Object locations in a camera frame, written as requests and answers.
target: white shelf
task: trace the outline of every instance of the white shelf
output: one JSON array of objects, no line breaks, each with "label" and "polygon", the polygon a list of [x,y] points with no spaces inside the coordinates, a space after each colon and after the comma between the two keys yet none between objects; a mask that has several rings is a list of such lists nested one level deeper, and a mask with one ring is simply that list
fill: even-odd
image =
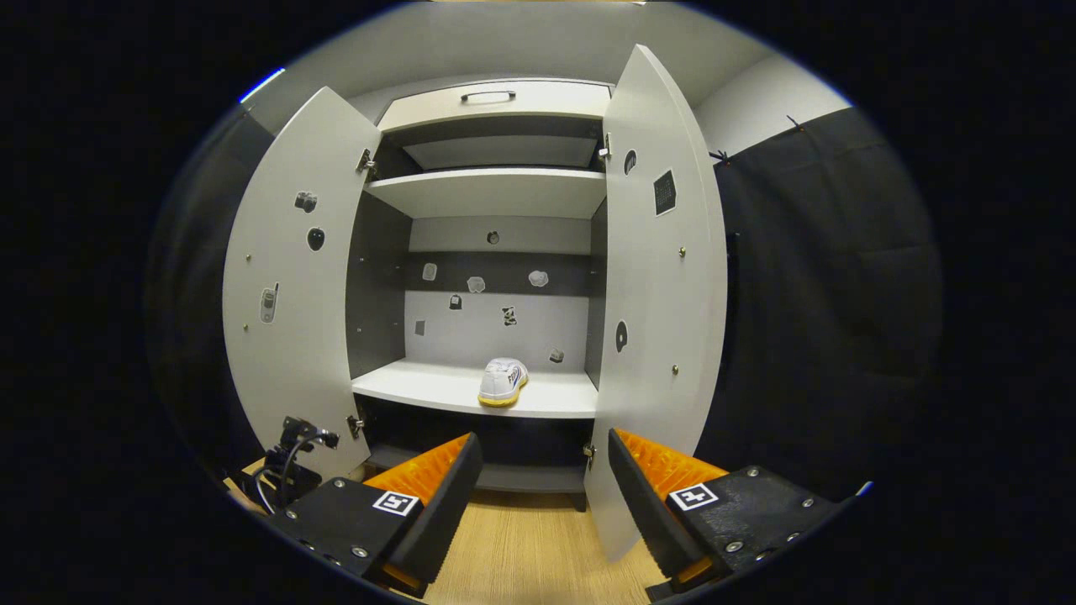
[{"label": "white shelf", "polygon": [[438,410],[511,418],[593,419],[598,392],[583,372],[530,372],[507,408],[478,403],[484,368],[400,360],[352,381],[360,395]]},{"label": "white shelf", "polygon": [[366,191],[412,219],[586,219],[606,196],[605,174],[556,168],[478,168],[374,181]]}]

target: drawer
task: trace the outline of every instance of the drawer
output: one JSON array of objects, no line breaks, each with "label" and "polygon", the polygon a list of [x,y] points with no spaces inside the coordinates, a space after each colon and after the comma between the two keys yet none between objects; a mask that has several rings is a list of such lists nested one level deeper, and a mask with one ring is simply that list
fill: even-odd
[{"label": "drawer", "polygon": [[516,80],[430,90],[393,101],[378,123],[382,132],[452,119],[548,115],[601,119],[609,88],[601,84]]}]

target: cabinet door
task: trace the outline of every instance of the cabinet door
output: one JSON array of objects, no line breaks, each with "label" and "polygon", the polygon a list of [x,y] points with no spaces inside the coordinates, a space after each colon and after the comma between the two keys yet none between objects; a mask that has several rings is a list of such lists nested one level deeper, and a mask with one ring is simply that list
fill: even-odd
[{"label": "cabinet door", "polygon": [[[280,442],[284,417],[340,435],[300,464],[324,479],[344,475],[370,450],[346,419],[355,414],[348,367],[344,286],[351,231],[370,155],[381,132],[329,88],[284,126],[254,171],[231,227],[224,267],[228,365],[246,418],[266,449]],[[300,192],[316,197],[311,212]],[[318,250],[308,241],[321,229]],[[264,292],[273,292],[271,322]]]},{"label": "cabinet door", "polygon": [[[585,487],[606,555],[615,561],[639,533],[609,468],[609,428],[695,451],[721,363],[727,264],[703,133],[646,46],[632,52],[604,128],[611,150],[605,342],[597,452]],[[622,323],[626,343],[619,347]]]}]

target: white cabinet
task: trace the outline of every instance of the white cabinet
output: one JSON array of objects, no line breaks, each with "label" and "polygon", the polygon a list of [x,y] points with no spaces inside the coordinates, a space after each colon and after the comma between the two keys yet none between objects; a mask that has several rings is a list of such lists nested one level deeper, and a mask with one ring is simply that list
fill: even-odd
[{"label": "white cabinet", "polygon": [[[364,150],[376,174],[360,161]],[[316,194],[315,210],[295,207],[299,192]],[[381,241],[390,229],[359,225],[364,215],[404,227]],[[433,234],[453,221],[468,227]],[[326,235],[317,251],[307,243],[312,228]],[[556,237],[540,236],[553,230]],[[496,248],[512,234],[527,235]],[[427,256],[440,264],[430,281],[423,277]],[[702,132],[645,46],[635,46],[611,97],[610,87],[581,82],[484,82],[397,99],[374,127],[323,88],[266,154],[232,226],[223,310],[228,360],[263,445],[279,438],[284,416],[341,433],[340,450],[318,448],[301,462],[323,477],[369,455],[362,435],[346,434],[352,393],[396,419],[396,433],[382,436],[469,423],[484,427],[480,437],[511,433],[512,460],[496,460],[492,437],[499,433],[482,437],[487,472],[480,486],[585,489],[615,560],[639,536],[609,468],[608,432],[694,451],[721,362],[725,263]],[[548,286],[527,282],[532,269],[543,268]],[[468,291],[470,271],[479,270],[486,289]],[[255,305],[278,282],[275,319],[264,324]],[[362,323],[370,313],[348,307],[390,298],[400,309],[377,326]],[[349,367],[354,348],[387,338],[395,349],[367,354],[362,371]],[[504,355],[534,357],[525,360],[532,383],[515,407],[480,407],[475,361]],[[368,425],[371,450],[379,448],[370,428],[377,422]],[[581,447],[587,436],[596,450],[591,465]],[[373,459],[395,464],[416,449],[384,442]],[[558,462],[526,460],[547,454]]]}]

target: sneaker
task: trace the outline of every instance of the sneaker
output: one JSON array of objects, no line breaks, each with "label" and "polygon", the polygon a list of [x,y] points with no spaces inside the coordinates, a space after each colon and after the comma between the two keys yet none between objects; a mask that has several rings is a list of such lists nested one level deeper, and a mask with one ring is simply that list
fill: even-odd
[{"label": "sneaker", "polygon": [[485,376],[478,390],[478,400],[484,406],[500,408],[520,398],[520,389],[527,383],[527,368],[519,360],[497,357],[485,366]]}]

